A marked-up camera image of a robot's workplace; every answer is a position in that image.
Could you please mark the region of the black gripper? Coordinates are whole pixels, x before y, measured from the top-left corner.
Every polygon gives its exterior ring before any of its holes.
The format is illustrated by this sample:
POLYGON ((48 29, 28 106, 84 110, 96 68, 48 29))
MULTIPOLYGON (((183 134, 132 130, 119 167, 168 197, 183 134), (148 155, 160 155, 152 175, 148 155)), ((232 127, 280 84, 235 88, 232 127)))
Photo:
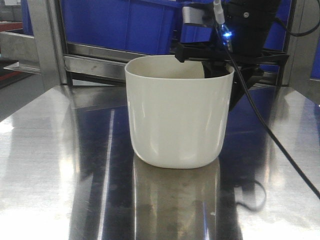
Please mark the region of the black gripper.
MULTIPOLYGON (((280 50, 264 48, 276 18, 278 0, 229 0, 221 3, 186 2, 182 5, 183 24, 211 29, 209 41, 181 43, 175 49, 178 61, 228 61, 239 66, 247 89, 263 78, 257 65, 284 66, 289 55, 280 50)), ((218 78, 230 72, 223 64, 202 62, 205 78, 218 78)), ((229 111, 245 94, 237 72, 234 72, 229 111)))

